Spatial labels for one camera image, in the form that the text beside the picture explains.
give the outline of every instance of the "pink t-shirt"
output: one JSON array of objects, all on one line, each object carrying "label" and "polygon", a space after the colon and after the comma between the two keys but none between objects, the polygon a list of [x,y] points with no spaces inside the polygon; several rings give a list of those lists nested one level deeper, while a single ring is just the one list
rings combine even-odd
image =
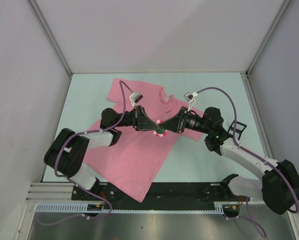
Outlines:
[{"label": "pink t-shirt", "polygon": [[[165,121],[178,113],[181,106],[188,106],[184,101],[166,96],[164,88],[143,81],[130,81],[115,78],[107,99],[117,103],[113,109],[123,111],[123,97],[119,81],[123,80],[133,91],[140,92],[143,98],[138,103],[143,106],[149,118]],[[133,109],[130,103],[130,91],[124,86],[126,111]],[[193,109],[200,116],[203,112]],[[88,130],[100,129],[99,119]],[[186,136],[198,141],[202,133],[185,129],[177,134],[167,131],[167,135],[159,137],[153,131],[136,131],[133,127],[117,127],[122,132],[114,146],[97,147],[86,152],[84,163],[100,174],[107,181],[142,202],[152,181],[161,169],[178,137]]]}]

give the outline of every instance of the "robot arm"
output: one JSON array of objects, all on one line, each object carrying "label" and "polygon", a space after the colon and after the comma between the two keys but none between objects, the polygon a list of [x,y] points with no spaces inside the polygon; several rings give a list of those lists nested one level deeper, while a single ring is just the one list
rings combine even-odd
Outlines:
[{"label": "robot arm", "polygon": [[191,114],[186,107],[172,118],[164,121],[165,129],[183,133],[184,129],[191,129],[207,134],[205,144],[211,152],[232,159],[245,169],[253,173],[258,180],[236,176],[228,183],[231,192],[236,196],[247,196],[263,200],[275,213],[283,214],[294,205],[291,191],[283,179],[268,164],[276,167],[288,180],[297,199],[299,199],[299,175],[294,165],[284,160],[279,162],[275,159],[264,158],[264,162],[247,153],[239,144],[234,142],[233,136],[223,128],[223,118],[218,108],[209,107],[203,117]]},{"label": "robot arm", "polygon": [[[122,113],[117,113],[111,108],[105,109],[101,114],[101,129],[117,123],[121,116]],[[207,134],[204,141],[211,152],[232,159],[258,178],[255,180],[234,176],[228,183],[230,191],[236,196],[242,195],[263,200],[275,213],[280,215],[285,213],[295,201],[285,182],[266,163],[271,163],[287,178],[299,199],[299,175],[294,165],[288,160],[278,162],[266,157],[264,157],[266,163],[261,162],[235,144],[233,136],[223,128],[223,122],[218,108],[209,107],[200,117],[188,108],[181,107],[175,116],[157,124],[146,115],[144,108],[138,105],[134,106],[132,111],[124,113],[117,127],[133,127],[136,131],[165,128],[178,134],[183,133],[185,129],[190,129]],[[58,152],[65,140],[72,134],[74,132],[67,128],[60,132],[44,157],[47,165],[54,168]],[[112,146],[117,143],[121,134],[122,132],[117,129],[110,129],[74,137],[66,146],[67,151],[61,155],[58,170],[85,189],[91,189],[97,179],[82,167],[86,151],[100,146]]]}]

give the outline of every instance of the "white bracket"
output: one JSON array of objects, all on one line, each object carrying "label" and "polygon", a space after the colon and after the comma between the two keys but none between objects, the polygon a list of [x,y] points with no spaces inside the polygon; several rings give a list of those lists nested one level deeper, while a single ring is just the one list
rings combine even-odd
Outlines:
[{"label": "white bracket", "polygon": [[129,96],[129,100],[130,100],[132,107],[134,108],[142,98],[143,98],[142,94],[140,94],[138,91],[133,92]]},{"label": "white bracket", "polygon": [[188,103],[188,111],[191,110],[191,108],[193,107],[193,105],[195,104],[196,100],[194,97],[196,97],[198,94],[197,92],[193,92],[192,94],[187,92],[184,94],[184,98],[186,99],[187,103]]}]

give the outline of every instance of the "light blue table surface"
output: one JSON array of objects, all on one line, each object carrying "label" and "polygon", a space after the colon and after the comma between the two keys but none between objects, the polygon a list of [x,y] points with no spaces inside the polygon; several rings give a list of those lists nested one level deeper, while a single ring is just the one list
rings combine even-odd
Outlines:
[{"label": "light blue table surface", "polygon": [[[105,108],[115,103],[106,100],[114,78],[138,80],[164,87],[166,94],[184,101],[186,92],[197,92],[206,87],[218,87],[226,91],[233,99],[238,121],[247,124],[240,141],[257,153],[264,154],[261,140],[248,97],[239,73],[116,73],[116,74],[74,74],[69,86],[64,108],[60,117],[56,135],[69,128],[76,132],[85,131],[100,117]],[[224,118],[224,127],[228,129],[234,120],[233,108],[227,97],[216,90],[208,90],[196,98],[195,108],[204,111],[208,107],[219,108]],[[154,182],[219,182],[230,174],[239,174],[246,178],[256,178],[248,170],[229,158],[210,152],[204,142],[205,136],[196,142],[180,136]],[[102,182],[106,180],[95,173]],[[65,182],[64,178],[54,175],[47,166],[44,182]]]}]

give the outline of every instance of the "gray wall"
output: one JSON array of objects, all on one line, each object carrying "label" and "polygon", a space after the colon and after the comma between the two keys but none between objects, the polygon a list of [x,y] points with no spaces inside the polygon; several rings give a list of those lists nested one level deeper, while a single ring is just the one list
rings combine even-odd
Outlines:
[{"label": "gray wall", "polygon": [[0,223],[38,179],[69,83],[25,0],[0,0]]},{"label": "gray wall", "polygon": [[292,4],[251,73],[275,157],[299,173],[299,0]]},{"label": "gray wall", "polygon": [[36,1],[74,73],[121,73],[243,71],[284,0]]}]

